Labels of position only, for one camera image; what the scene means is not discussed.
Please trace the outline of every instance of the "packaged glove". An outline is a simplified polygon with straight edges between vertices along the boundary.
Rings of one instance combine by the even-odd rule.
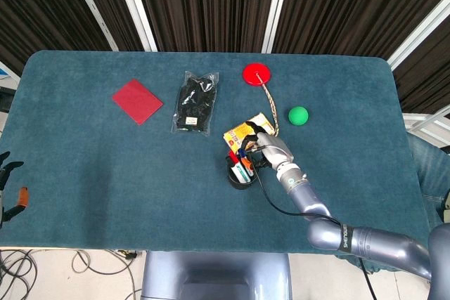
[[[210,120],[218,81],[218,72],[203,77],[186,72],[176,102],[172,132],[197,131],[206,136],[210,134]]]

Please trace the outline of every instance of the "red disc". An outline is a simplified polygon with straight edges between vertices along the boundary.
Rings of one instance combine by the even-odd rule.
[[[251,86],[261,86],[269,82],[270,69],[262,63],[250,63],[242,73],[244,81]]]

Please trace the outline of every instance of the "red card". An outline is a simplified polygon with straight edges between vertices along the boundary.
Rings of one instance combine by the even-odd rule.
[[[162,106],[162,102],[135,79],[123,86],[112,99],[139,125]]]

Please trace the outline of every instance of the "curtain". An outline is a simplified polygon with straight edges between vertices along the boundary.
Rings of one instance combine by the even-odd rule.
[[[261,52],[271,0],[143,0],[160,51]]]
[[[404,112],[433,114],[450,104],[449,47],[450,17],[447,17],[394,70]]]
[[[285,0],[274,53],[388,59],[440,0]]]
[[[143,51],[125,0],[94,0],[120,51]]]
[[[42,49],[110,51],[84,0],[0,0],[0,60],[18,75]]]

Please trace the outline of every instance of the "teal tablecloth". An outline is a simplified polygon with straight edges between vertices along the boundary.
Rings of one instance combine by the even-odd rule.
[[[11,174],[30,206],[0,230],[0,244],[154,250],[316,252],[307,222],[277,213],[257,186],[226,180],[222,134],[263,112],[261,88],[242,70],[262,62],[279,111],[280,137],[333,216],[406,233],[426,244],[428,222],[390,68],[378,58],[247,53],[42,51],[25,68],[0,150],[25,165]],[[190,70],[220,73],[212,134],[170,133]],[[112,100],[138,79],[163,103],[142,126]],[[288,110],[309,110],[304,126]],[[292,202],[275,172],[261,173],[281,207]]]

